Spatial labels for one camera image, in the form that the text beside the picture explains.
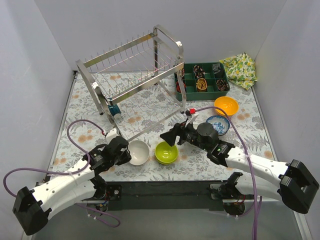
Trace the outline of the beige floral bowl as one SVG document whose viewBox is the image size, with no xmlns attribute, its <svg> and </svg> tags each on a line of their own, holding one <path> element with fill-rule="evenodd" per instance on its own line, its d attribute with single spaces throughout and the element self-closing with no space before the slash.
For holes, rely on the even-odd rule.
<svg viewBox="0 0 320 240">
<path fill-rule="evenodd" d="M 150 157 L 150 150 L 148 145 L 141 140 L 133 140 L 128 145 L 131 160 L 129 163 L 133 166 L 143 165 Z"/>
</svg>

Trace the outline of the lime green bowl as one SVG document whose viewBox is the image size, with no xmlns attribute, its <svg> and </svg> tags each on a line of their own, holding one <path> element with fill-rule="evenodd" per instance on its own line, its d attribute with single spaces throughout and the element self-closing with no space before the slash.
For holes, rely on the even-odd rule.
<svg viewBox="0 0 320 240">
<path fill-rule="evenodd" d="M 162 164 L 162 165 L 170 165 L 170 164 L 173 164 L 175 162 L 175 160 L 173 161 L 160 161 L 160 160 L 157 160 L 158 163 Z"/>
<path fill-rule="evenodd" d="M 165 141 L 163 141 L 155 147 L 154 155 L 157 160 L 170 162 L 177 160 L 179 152 L 176 145 L 169 146 Z"/>
</svg>

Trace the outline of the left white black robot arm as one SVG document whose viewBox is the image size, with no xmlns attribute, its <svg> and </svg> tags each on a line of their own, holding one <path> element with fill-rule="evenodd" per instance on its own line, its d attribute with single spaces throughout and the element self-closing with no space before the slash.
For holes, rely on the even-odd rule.
<svg viewBox="0 0 320 240">
<path fill-rule="evenodd" d="M 89 155 L 84 155 L 74 165 L 78 173 L 71 174 L 69 169 L 33 189 L 20 189 L 12 211 L 25 234 L 30 236 L 39 232 L 54 215 L 77 202 L 113 198 L 115 190 L 107 185 L 100 173 L 129 162 L 128 145 L 126 139 L 116 136 L 110 143 L 100 144 Z"/>
</svg>

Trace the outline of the teal blue bowl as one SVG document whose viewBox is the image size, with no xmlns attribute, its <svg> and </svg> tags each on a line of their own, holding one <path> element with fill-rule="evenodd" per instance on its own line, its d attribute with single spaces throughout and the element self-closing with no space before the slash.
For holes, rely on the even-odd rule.
<svg viewBox="0 0 320 240">
<path fill-rule="evenodd" d="M 117 114 L 121 114 L 121 110 L 117 104 L 115 105 L 108 104 L 108 109 L 113 117 Z"/>
</svg>

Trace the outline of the yellow ribbed bowl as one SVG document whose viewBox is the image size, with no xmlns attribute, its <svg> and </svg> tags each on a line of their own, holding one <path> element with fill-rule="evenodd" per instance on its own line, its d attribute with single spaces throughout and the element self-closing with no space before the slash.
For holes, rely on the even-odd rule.
<svg viewBox="0 0 320 240">
<path fill-rule="evenodd" d="M 229 96 L 218 97 L 214 101 L 214 106 L 224 110 L 228 116 L 235 115 L 239 110 L 238 102 Z"/>
</svg>

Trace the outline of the blue floral white bowl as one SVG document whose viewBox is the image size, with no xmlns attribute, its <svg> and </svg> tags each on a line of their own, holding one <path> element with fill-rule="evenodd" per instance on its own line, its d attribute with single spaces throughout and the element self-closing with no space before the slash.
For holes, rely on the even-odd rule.
<svg viewBox="0 0 320 240">
<path fill-rule="evenodd" d="M 230 129 L 230 122 L 229 120 L 221 115 L 213 115 L 210 116 L 207 120 L 207 123 L 210 123 L 213 128 L 218 132 L 219 136 L 225 135 L 228 130 Z"/>
</svg>

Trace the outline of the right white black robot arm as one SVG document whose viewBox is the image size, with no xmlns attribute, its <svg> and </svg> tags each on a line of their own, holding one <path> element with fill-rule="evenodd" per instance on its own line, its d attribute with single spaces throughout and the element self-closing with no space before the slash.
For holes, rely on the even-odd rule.
<svg viewBox="0 0 320 240">
<path fill-rule="evenodd" d="M 225 183 L 227 195 L 232 199 L 258 195 L 282 201 L 291 210 L 307 214 L 320 188 L 303 162 L 274 161 L 245 153 L 234 144 L 220 140 L 218 132 L 207 122 L 197 128 L 191 123 L 177 123 L 160 138 L 171 147 L 187 142 L 206 151 L 207 158 L 216 165 L 252 173 L 254 176 L 249 179 L 237 173 Z"/>
</svg>

